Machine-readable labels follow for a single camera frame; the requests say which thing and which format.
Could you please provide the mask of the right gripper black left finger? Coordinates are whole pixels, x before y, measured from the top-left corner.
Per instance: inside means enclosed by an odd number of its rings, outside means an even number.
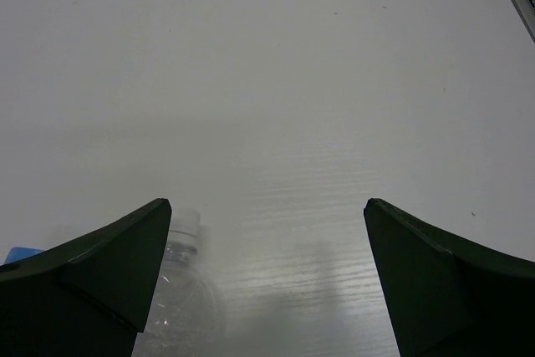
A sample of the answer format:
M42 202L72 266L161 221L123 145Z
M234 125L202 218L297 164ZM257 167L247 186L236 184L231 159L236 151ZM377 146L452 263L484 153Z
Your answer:
M171 223L157 198L105 227L1 266L3 356L129 356Z

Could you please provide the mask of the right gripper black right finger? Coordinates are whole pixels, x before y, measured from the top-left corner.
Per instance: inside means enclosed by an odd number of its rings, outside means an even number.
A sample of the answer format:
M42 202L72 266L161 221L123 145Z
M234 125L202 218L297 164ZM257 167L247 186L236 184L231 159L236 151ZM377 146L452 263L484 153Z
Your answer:
M364 208L402 356L532 356L534 264L434 227L387 201Z

